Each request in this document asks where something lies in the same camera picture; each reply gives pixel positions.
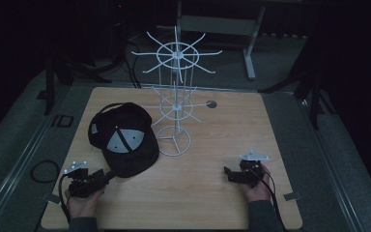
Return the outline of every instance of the metal stand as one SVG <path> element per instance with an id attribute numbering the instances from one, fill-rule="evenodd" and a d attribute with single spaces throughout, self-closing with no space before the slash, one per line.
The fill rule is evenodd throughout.
<path id="1" fill-rule="evenodd" d="M 159 42 L 149 33 L 147 34 L 153 41 L 160 45 L 160 48 L 157 50 L 157 52 L 132 53 L 135 55 L 156 56 L 158 65 L 149 69 L 148 71 L 143 71 L 143 73 L 149 73 L 153 70 L 158 70 L 159 87 L 157 89 L 154 87 L 154 90 L 160 96 L 160 104 L 159 106 L 143 107 L 159 108 L 162 116 L 154 123 L 154 125 L 158 124 L 163 119 L 174 121 L 173 126 L 164 127 L 157 133 L 157 139 L 171 140 L 175 145 L 175 151 L 160 150 L 160 152 L 166 156 L 175 157 L 185 153 L 191 144 L 191 137 L 186 129 L 181 126 L 180 122 L 188 117 L 191 117 L 196 121 L 203 123 L 201 120 L 192 115 L 193 108 L 195 106 L 213 105 L 212 101 L 207 101 L 203 104 L 192 103 L 192 93 L 197 89 L 196 87 L 192 87 L 194 67 L 197 67 L 207 73 L 215 73 L 199 66 L 197 63 L 200 56 L 217 55 L 222 51 L 215 53 L 199 53 L 193 46 L 200 42 L 205 37 L 205 34 L 193 44 L 179 42 L 177 37 L 177 30 L 175 33 L 176 41 L 166 44 Z M 162 88 L 161 68 L 164 67 L 168 68 L 171 71 L 169 89 Z"/>
<path id="2" fill-rule="evenodd" d="M 255 80 L 256 75 L 252 64 L 251 53 L 258 36 L 265 10 L 266 7 L 261 7 L 255 20 L 186 15 L 182 14 L 182 1 L 179 0 L 177 9 L 178 37 L 180 37 L 182 31 L 249 36 L 249 45 L 243 49 L 243 59 L 248 79 Z"/>

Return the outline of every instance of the black baseball cap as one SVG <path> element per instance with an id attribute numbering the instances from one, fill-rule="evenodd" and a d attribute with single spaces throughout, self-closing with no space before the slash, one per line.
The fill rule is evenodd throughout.
<path id="1" fill-rule="evenodd" d="M 135 176 L 158 159 L 152 117 L 135 103 L 107 105 L 92 119 L 88 134 L 90 143 L 101 149 L 118 177 Z"/>

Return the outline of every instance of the gray carpet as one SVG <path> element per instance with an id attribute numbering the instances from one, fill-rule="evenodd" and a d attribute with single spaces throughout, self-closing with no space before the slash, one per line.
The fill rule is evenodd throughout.
<path id="1" fill-rule="evenodd" d="M 223 53 L 215 57 L 204 57 L 201 66 L 216 71 L 207 74 L 197 71 L 194 85 L 198 87 L 237 89 L 255 91 L 269 87 L 284 79 L 298 56 L 304 41 L 295 38 L 276 40 L 263 37 L 255 45 L 254 67 L 257 80 L 246 79 L 242 53 L 236 49 L 222 47 Z M 152 43 L 137 43 L 141 52 L 154 51 Z M 203 44 L 204 51 L 216 51 L 209 44 Z M 132 63 L 134 56 L 128 54 Z M 144 74 L 155 65 L 153 59 L 140 57 L 136 63 L 136 74 L 141 83 L 157 83 L 156 75 Z M 34 137 L 35 130 L 48 121 L 48 127 L 39 139 L 40 143 L 31 150 L 31 158 L 25 163 L 26 168 L 19 174 L 20 180 L 7 202 L 3 202 L 0 211 L 0 231 L 45 231 L 40 228 L 45 202 L 40 197 L 51 192 L 54 183 L 36 183 L 29 172 L 42 160 L 53 160 L 59 166 L 68 152 L 74 132 L 89 99 L 91 90 L 96 86 L 127 86 L 128 73 L 123 67 L 104 74 L 113 80 L 111 84 L 98 84 L 91 79 L 76 75 L 72 87 L 56 86 L 58 98 L 52 115 L 43 116 L 44 101 L 36 100 L 36 95 L 44 88 L 44 73 L 37 76 L 16 101 L 11 112 L 0 125 L 0 185 L 5 181 L 14 163 L 24 154 L 28 141 Z M 289 92 L 296 85 L 290 85 L 278 93 L 264 95 L 264 102 L 269 112 L 272 128 L 281 151 L 282 158 L 290 177 L 294 191 L 303 199 L 298 201 L 306 231 L 371 231 L 371 181 L 358 157 L 355 146 L 336 115 L 319 115 L 320 130 L 314 131 L 307 119 L 307 107 L 297 102 Z M 54 115 L 73 116 L 70 128 L 51 127 Z M 332 179 L 331 168 L 334 167 Z M 36 176 L 42 179 L 55 178 L 56 170 L 48 163 L 36 170 Z M 343 188 L 338 190 L 332 183 L 340 180 Z M 340 199 L 349 197 L 360 225 L 353 226 L 345 217 Z"/>

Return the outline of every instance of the black cable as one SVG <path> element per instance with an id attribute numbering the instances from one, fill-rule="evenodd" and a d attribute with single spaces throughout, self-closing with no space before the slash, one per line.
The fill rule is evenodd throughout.
<path id="1" fill-rule="evenodd" d="M 55 174 L 55 176 L 54 176 L 53 179 L 49 179 L 49 180 L 39 180 L 38 178 L 35 177 L 35 170 L 36 170 L 36 168 L 38 168 L 40 165 L 42 165 L 42 164 L 44 164 L 44 163 L 47 163 L 47 162 L 48 162 L 48 163 L 52 163 L 52 164 L 55 166 L 55 168 L 56 168 L 56 174 Z M 42 160 L 42 161 L 36 163 L 35 166 L 32 167 L 32 169 L 31 169 L 29 175 L 30 175 L 30 177 L 32 178 L 32 180 L 34 180 L 35 182 L 46 184 L 46 183 L 56 182 L 57 177 L 58 177 L 58 175 L 59 175 L 59 172 L 60 172 L 60 168 L 59 168 L 58 164 L 57 164 L 55 161 L 52 161 L 52 160 Z"/>
<path id="2" fill-rule="evenodd" d="M 96 68 L 96 69 L 91 69 L 91 71 L 96 74 L 104 73 L 104 72 L 110 71 L 111 69 L 119 66 L 120 64 L 123 63 L 123 61 L 124 61 L 123 58 L 119 60 L 117 57 L 113 57 L 110 64 L 105 65 L 103 67 Z"/>
<path id="3" fill-rule="evenodd" d="M 73 197 L 73 195 L 74 195 L 75 192 L 79 192 L 81 189 L 85 189 L 85 188 L 86 188 L 86 187 L 81 186 L 81 187 L 79 187 L 79 188 L 76 188 L 74 191 L 69 192 L 69 197 L 68 197 L 68 199 L 67 199 L 67 201 L 66 201 L 66 205 L 67 205 L 67 206 L 69 205 L 69 200 Z"/>
<path id="4" fill-rule="evenodd" d="M 139 48 L 136 44 L 134 44 L 134 43 L 132 43 L 132 42 L 128 42 L 128 44 L 134 46 L 134 47 L 136 48 L 136 50 L 137 50 L 137 53 L 140 52 L 140 48 Z M 134 81 L 134 83 L 135 83 L 135 85 L 136 85 L 136 88 L 141 89 L 141 84 L 140 84 L 140 82 L 138 81 L 137 76 L 135 75 L 135 71 L 134 71 L 135 64 L 137 63 L 137 59 L 138 59 L 138 56 L 135 56 L 134 61 L 133 61 L 133 64 L 132 64 L 131 67 L 129 66 L 129 63 L 128 63 L 128 60 L 127 60 L 127 59 L 126 59 L 126 61 L 127 61 L 127 64 L 128 64 L 129 74 L 131 75 L 131 78 L 132 78 L 132 80 Z"/>
<path id="5" fill-rule="evenodd" d="M 280 221 L 281 225 L 282 225 L 282 229 L 283 231 L 287 232 L 288 230 L 285 228 L 285 225 L 282 221 L 282 217 L 281 217 L 281 214 L 279 213 L 279 207 L 278 207 L 278 202 L 276 201 L 276 196 L 275 196 L 275 193 L 274 191 L 272 191 L 272 189 L 270 188 L 270 186 L 265 183 L 265 181 L 260 178 L 257 173 L 254 172 L 254 170 L 252 170 L 251 168 L 248 168 L 249 171 L 251 171 L 261 182 L 262 184 L 264 184 L 264 186 L 268 189 L 268 191 L 270 192 L 271 194 L 271 198 L 272 198 L 272 203 L 273 203 L 273 207 L 275 209 L 275 213 L 276 213 L 276 217 L 278 218 L 278 220 Z M 271 175 L 268 173 L 268 172 L 265 172 L 267 173 L 267 175 L 270 176 L 270 178 L 272 179 L 272 183 L 273 183 L 273 187 L 275 188 L 275 182 L 273 181 L 273 178 L 271 177 Z"/>
<path id="6" fill-rule="evenodd" d="M 130 69 L 130 66 L 128 65 L 128 59 L 126 58 L 126 56 L 124 56 L 123 59 L 125 60 L 125 64 L 126 64 L 126 66 L 128 67 L 128 70 L 127 70 L 127 72 L 128 72 L 128 77 L 130 78 L 131 83 L 133 84 L 133 87 L 134 87 L 134 88 L 137 88 L 137 85 L 136 85 L 136 83 L 135 83 L 135 80 L 133 79 L 133 76 L 131 75 L 131 69 Z"/>
<path id="7" fill-rule="evenodd" d="M 66 216 L 66 219 L 68 220 L 68 223 L 71 222 L 71 215 L 69 214 L 68 211 L 68 206 L 65 204 L 65 201 L 63 200 L 63 193 L 62 193 L 62 182 L 65 177 L 68 175 L 63 174 L 62 177 L 59 180 L 58 184 L 58 191 L 59 191 L 59 199 L 60 199 L 60 207 L 62 208 L 63 213 Z"/>

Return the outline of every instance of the motion capture marker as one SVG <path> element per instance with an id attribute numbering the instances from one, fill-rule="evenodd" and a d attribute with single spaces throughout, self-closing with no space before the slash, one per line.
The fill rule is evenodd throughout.
<path id="1" fill-rule="evenodd" d="M 207 101 L 206 105 L 208 108 L 216 108 L 216 102 L 213 100 Z"/>
<path id="2" fill-rule="evenodd" d="M 74 170 L 77 170 L 83 166 L 86 166 L 87 165 L 87 161 L 83 161 L 83 162 L 76 162 L 76 161 L 73 161 L 71 163 L 71 166 L 65 170 L 63 170 L 63 173 L 64 174 L 68 174 L 68 173 L 71 173 L 73 172 Z"/>

